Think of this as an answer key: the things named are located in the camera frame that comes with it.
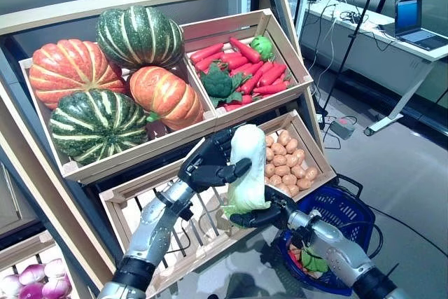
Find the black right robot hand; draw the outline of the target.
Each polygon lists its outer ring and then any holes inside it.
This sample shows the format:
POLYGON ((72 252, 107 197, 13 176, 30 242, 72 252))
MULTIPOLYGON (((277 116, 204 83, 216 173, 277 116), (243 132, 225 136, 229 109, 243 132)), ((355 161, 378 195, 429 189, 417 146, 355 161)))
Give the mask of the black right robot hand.
POLYGON ((230 221, 243 228, 261 228, 273 225, 284 230, 290 215, 298 209, 294 200, 277 188, 265 185, 265 197, 270 201, 266 209, 256 209, 245 214, 232 214, 230 221))

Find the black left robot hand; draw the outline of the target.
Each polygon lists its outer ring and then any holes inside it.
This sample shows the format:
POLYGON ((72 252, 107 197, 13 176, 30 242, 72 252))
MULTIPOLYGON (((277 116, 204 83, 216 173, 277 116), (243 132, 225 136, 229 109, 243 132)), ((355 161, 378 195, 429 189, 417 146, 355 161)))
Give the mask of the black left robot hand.
POLYGON ((229 127, 203 138, 181 165, 180 180, 196 193, 201 193, 209 187, 224 186, 243 177, 252 162, 243 157, 230 164, 231 140, 236 131, 237 127, 229 127))

